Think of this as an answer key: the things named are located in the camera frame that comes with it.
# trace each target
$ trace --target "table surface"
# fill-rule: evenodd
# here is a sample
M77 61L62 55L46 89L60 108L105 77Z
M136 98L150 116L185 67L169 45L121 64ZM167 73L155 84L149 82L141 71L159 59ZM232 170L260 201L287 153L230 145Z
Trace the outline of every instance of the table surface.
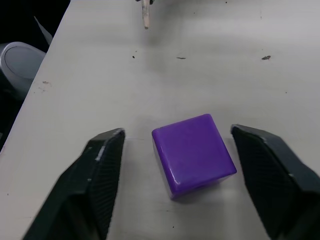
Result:
M230 126L281 136L320 174L318 23L317 0L158 0L149 30L134 0L72 1L0 155L0 239L23 236L90 138L122 127L109 240L267 240ZM205 113L238 173L171 201L151 132Z

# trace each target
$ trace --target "purple cube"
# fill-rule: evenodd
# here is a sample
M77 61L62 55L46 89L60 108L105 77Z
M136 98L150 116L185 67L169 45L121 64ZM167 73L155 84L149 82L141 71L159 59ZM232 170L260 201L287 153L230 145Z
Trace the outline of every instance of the purple cube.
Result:
M152 131L172 199L237 172L210 114Z

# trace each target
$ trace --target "cube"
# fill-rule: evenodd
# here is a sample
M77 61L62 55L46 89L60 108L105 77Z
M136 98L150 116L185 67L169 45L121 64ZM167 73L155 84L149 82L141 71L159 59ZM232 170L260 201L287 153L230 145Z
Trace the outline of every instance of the cube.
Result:
M152 131L172 199L237 172L210 114Z

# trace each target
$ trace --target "pencil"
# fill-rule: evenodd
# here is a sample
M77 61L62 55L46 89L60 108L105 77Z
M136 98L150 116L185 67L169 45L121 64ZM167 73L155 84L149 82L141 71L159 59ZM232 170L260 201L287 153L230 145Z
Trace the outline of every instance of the pencil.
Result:
M141 0L141 4L142 4L142 19L143 19L143 24L144 24L144 28L148 29L150 26L150 20L149 20L149 15L150 15L150 0Z

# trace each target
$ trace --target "gray object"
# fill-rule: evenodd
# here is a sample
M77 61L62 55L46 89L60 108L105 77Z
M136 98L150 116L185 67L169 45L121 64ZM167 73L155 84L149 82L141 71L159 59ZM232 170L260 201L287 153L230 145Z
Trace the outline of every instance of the gray object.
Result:
M23 42L0 44L0 84L19 100L25 99L45 53Z

